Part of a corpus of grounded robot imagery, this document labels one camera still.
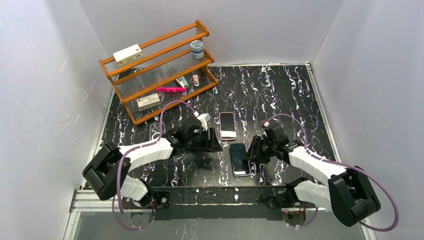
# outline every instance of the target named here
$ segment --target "white box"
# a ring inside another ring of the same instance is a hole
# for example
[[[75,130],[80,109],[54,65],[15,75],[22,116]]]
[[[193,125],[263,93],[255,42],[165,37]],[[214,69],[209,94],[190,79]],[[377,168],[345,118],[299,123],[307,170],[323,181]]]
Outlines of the white box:
[[[119,67],[134,62],[135,60],[143,57],[143,52],[138,44],[134,44],[125,49],[117,51],[113,54],[115,61]]]
[[[137,99],[138,110],[140,111],[150,109],[161,104],[162,102],[157,93]]]

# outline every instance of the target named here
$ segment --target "white backdrop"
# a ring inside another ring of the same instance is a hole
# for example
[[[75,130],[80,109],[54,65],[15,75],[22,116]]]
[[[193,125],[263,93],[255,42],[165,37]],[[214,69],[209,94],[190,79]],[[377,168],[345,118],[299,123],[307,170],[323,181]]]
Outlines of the white backdrop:
[[[312,63],[342,161],[382,181],[399,206],[399,226],[378,239],[424,236],[423,16],[421,0],[346,1]],[[377,193],[371,221],[386,228],[394,211]]]
[[[210,36],[214,65],[304,63],[314,59],[343,1],[80,0],[107,53],[195,20]]]
[[[2,0],[0,233],[62,239],[110,82],[78,0]]]

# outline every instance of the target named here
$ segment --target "marbled tabletop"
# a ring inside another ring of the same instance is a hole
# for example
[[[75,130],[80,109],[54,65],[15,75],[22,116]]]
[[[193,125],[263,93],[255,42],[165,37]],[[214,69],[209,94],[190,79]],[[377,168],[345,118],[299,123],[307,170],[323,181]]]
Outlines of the marbled tabletop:
[[[237,130],[235,141],[221,141],[222,152],[182,155],[159,160],[135,169],[130,176],[144,179],[153,187],[243,187],[272,186],[289,183],[302,170],[272,158],[268,164],[252,164],[251,175],[234,177],[229,144],[244,143],[249,147],[254,135],[261,135],[261,124],[277,113],[299,119],[306,129],[309,148],[327,158],[334,153],[321,116],[316,95],[305,65],[225,66],[211,67],[218,86],[193,97],[188,102],[200,113],[209,113],[210,127],[219,136],[219,113],[234,112]],[[178,105],[165,112],[166,130],[179,126],[191,111]],[[101,145],[133,145],[149,140],[152,118],[134,126],[126,109],[115,94],[111,103]],[[301,128],[288,117],[278,121],[289,139],[302,139]]]

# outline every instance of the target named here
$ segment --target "phone screen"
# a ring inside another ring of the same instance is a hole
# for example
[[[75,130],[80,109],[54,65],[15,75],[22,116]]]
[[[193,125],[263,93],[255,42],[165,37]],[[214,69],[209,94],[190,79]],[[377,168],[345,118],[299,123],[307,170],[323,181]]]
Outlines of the phone screen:
[[[232,173],[235,177],[245,177],[251,174],[251,166],[248,160],[243,160],[246,156],[246,146],[244,143],[234,143],[229,146]]]
[[[221,112],[219,114],[219,131],[221,139],[236,139],[236,126],[234,120],[234,113]]]

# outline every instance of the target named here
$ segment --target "black smartphone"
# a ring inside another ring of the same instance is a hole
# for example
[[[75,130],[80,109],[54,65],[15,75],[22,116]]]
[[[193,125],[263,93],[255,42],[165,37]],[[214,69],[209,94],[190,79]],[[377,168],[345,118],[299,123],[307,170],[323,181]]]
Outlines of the black smartphone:
[[[249,160],[243,160],[246,156],[244,143],[233,143],[229,145],[229,156],[231,158],[232,174],[234,177],[246,177],[251,174]]]

